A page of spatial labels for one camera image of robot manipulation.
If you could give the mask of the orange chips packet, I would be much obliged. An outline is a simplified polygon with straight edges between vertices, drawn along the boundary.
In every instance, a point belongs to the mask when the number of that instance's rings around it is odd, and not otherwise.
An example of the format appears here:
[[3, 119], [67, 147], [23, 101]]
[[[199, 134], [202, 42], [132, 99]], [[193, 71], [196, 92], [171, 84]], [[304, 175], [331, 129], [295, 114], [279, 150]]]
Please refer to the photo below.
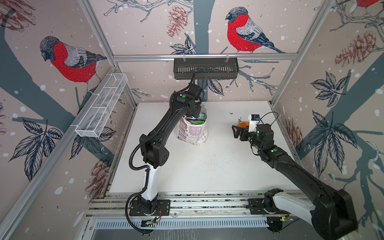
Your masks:
[[241, 122], [237, 126], [241, 128], [247, 128], [249, 127], [249, 122]]

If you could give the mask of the white printed paper bag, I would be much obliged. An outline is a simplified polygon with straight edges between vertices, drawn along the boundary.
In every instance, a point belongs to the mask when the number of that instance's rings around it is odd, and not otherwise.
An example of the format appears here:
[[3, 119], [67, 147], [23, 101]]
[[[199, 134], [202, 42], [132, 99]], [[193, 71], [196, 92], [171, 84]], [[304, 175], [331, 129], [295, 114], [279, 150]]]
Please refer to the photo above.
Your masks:
[[[201, 112], [207, 114], [205, 105], [202, 105]], [[189, 121], [193, 120], [198, 118], [184, 115], [174, 129], [174, 137], [190, 145], [203, 146], [208, 138], [208, 114], [203, 125], [191, 125]]]

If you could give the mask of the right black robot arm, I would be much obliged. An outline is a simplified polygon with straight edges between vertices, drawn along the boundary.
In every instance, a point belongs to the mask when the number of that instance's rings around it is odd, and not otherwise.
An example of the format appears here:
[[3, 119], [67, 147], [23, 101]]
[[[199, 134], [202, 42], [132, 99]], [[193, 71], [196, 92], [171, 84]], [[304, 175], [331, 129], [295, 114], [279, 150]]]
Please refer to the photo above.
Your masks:
[[276, 146], [271, 125], [257, 125], [252, 132], [239, 126], [232, 126], [232, 130], [234, 138], [249, 142], [263, 162], [282, 173], [309, 198], [306, 202], [281, 189], [272, 189], [264, 197], [268, 213], [293, 214], [310, 224], [324, 240], [338, 240], [358, 229], [350, 194], [321, 182]]

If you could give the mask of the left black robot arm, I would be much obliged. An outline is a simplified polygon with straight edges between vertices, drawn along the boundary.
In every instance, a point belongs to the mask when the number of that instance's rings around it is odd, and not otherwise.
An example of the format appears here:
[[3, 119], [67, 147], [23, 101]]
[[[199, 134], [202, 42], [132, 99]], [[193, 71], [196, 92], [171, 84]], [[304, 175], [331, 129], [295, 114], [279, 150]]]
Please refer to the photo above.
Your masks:
[[203, 89], [189, 83], [184, 89], [171, 95], [169, 109], [157, 126], [148, 134], [140, 137], [140, 149], [143, 161], [148, 165], [146, 182], [143, 192], [138, 196], [140, 206], [148, 212], [153, 212], [157, 206], [158, 190], [156, 170], [163, 166], [170, 156], [166, 143], [173, 129], [184, 116], [198, 117]]

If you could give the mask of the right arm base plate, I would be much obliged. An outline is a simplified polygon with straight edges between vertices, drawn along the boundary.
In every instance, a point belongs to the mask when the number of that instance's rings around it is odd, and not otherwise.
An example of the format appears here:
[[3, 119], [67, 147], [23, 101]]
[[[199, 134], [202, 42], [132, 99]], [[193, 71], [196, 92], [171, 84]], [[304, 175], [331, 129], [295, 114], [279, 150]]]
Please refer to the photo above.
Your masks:
[[265, 204], [262, 198], [248, 199], [247, 209], [250, 210], [251, 215], [289, 215], [290, 213], [276, 209], [274, 206]]

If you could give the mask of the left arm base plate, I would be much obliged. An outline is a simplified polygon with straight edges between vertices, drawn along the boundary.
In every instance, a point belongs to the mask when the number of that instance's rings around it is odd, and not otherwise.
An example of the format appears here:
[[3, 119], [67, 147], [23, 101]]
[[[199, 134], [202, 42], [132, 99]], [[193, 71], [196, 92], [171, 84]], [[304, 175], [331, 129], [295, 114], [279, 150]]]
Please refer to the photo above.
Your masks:
[[144, 216], [168, 216], [170, 214], [171, 201], [170, 200], [156, 200], [145, 201], [144, 199], [133, 200], [128, 205], [130, 217], [144, 217]]

